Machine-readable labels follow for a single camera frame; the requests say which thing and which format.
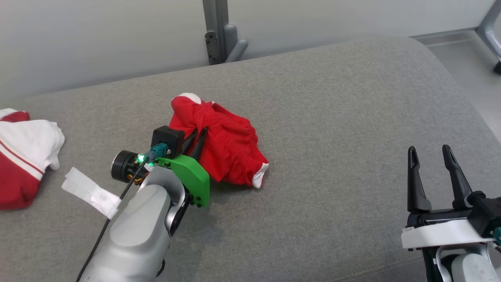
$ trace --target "green plastic part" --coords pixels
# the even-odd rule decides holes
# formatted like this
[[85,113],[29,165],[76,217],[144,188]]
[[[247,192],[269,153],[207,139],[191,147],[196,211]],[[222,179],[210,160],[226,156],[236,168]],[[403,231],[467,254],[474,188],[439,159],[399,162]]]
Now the green plastic part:
[[174,159],[157,158],[160,166],[170,168],[193,195],[191,201],[195,205],[205,207],[209,203],[209,174],[194,159],[185,155],[179,155]]

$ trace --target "gray tablecloth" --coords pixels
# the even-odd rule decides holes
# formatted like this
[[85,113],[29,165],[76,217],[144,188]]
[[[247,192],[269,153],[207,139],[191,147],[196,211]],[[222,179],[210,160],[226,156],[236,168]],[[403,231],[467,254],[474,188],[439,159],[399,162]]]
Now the gray tablecloth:
[[57,122],[66,143],[33,204],[0,213],[1,281],[76,278],[105,218],[61,189],[64,175],[76,167],[120,194],[113,157],[147,150],[183,92],[247,117],[270,169],[260,190],[213,183],[158,281],[424,281],[420,253],[400,245],[411,145],[434,208],[453,200],[442,144],[473,189],[500,196],[501,147],[432,53],[409,38],[352,41],[3,102]]

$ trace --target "red and white garment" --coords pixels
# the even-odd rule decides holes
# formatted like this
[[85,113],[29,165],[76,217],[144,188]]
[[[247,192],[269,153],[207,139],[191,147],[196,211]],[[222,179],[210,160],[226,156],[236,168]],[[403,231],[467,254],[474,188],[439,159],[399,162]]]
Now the red and white garment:
[[59,168],[64,140],[55,122],[0,110],[0,209],[25,208],[33,202],[47,166]]
[[258,136],[249,120],[193,93],[175,97],[171,106],[174,116],[169,128],[189,136],[195,128],[200,133],[207,127],[199,162],[214,180],[261,187],[270,165],[258,149]]

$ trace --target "black cable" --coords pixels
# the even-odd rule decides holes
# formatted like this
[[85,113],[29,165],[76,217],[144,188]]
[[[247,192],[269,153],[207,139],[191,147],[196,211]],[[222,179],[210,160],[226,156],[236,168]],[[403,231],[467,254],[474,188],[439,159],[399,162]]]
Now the black cable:
[[[125,197],[125,194],[127,194],[127,191],[129,191],[130,187],[134,183],[134,179],[136,179],[137,175],[139,174],[141,169],[143,169],[144,165],[148,162],[148,160],[149,160],[149,157],[144,158],[143,163],[139,166],[139,169],[136,171],[136,173],[134,174],[132,179],[129,181],[129,183],[127,183],[127,186],[125,186],[124,192],[122,192],[122,195],[120,195],[120,200],[123,200],[123,198]],[[80,278],[82,278],[82,275],[84,274],[84,271],[87,268],[87,265],[89,264],[92,257],[94,256],[94,253],[96,252],[96,249],[99,246],[101,239],[103,238],[103,235],[104,235],[104,232],[106,231],[106,228],[108,228],[108,224],[110,224],[109,218],[106,219],[106,222],[104,223],[103,229],[101,229],[101,233],[99,234],[99,237],[97,237],[96,243],[94,244],[94,247],[92,248],[91,253],[87,257],[87,260],[85,261],[84,266],[82,267],[82,269],[80,270],[80,273],[78,274],[76,282],[79,282]]]

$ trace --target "cable tag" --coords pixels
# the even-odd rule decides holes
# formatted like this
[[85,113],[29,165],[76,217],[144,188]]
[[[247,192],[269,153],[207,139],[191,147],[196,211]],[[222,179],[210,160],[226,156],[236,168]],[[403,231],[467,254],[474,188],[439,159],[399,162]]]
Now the cable tag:
[[61,186],[63,190],[91,204],[109,219],[117,213],[118,205],[122,201],[117,195],[99,187],[76,168],[71,168],[65,176],[66,180]]

